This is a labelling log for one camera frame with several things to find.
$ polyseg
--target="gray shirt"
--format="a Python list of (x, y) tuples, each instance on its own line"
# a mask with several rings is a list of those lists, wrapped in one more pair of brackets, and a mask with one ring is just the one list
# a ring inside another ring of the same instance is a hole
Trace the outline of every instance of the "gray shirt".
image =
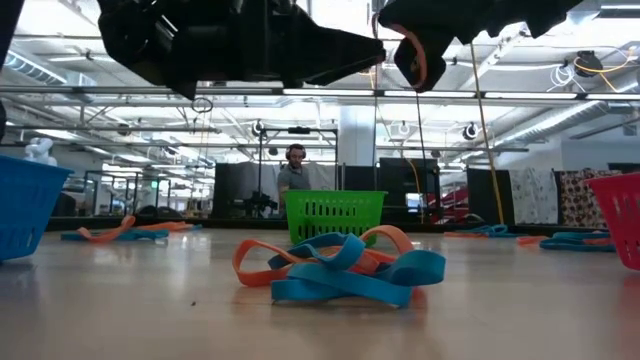
[(301, 167), (292, 169), (287, 165), (278, 174), (278, 188), (288, 186), (291, 190), (311, 190), (309, 172)]

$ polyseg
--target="patterned fabric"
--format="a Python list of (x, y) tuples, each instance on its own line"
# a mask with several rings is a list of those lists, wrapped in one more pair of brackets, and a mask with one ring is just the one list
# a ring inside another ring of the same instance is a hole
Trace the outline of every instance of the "patterned fabric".
[(516, 224), (557, 224), (558, 188), (553, 171), (509, 170)]
[(607, 223), (587, 179), (618, 175), (619, 171), (582, 170), (561, 172), (562, 225), (587, 228), (606, 228)]

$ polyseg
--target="plastic basket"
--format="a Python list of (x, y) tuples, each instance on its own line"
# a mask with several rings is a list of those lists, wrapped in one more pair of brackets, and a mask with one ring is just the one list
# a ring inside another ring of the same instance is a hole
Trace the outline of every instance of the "plastic basket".
[[(291, 242), (329, 232), (362, 235), (380, 225), (382, 191), (290, 190), (286, 193)], [(370, 238), (368, 246), (375, 243)]]
[(0, 261), (36, 251), (70, 173), (0, 155)]
[(586, 182), (596, 195), (622, 264), (640, 270), (640, 174)]

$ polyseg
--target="red basket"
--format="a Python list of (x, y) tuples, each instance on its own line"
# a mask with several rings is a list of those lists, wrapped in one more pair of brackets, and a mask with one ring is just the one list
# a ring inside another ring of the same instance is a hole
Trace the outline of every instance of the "red basket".
[(586, 182), (596, 195), (620, 260), (640, 270), (640, 173)]

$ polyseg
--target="floor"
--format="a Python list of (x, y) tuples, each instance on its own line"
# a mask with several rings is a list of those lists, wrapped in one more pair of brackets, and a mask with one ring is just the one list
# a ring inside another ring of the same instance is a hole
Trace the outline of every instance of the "floor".
[[(0, 359), (603, 359), (640, 357), (640, 273), (615, 254), (413, 235), (448, 259), (404, 310), (345, 299), (272, 305), (230, 256), (279, 231), (203, 230), (168, 243), (92, 246), (48, 234), (0, 266)], [(385, 249), (379, 240), (378, 248)], [(247, 268), (264, 268), (266, 250)]]

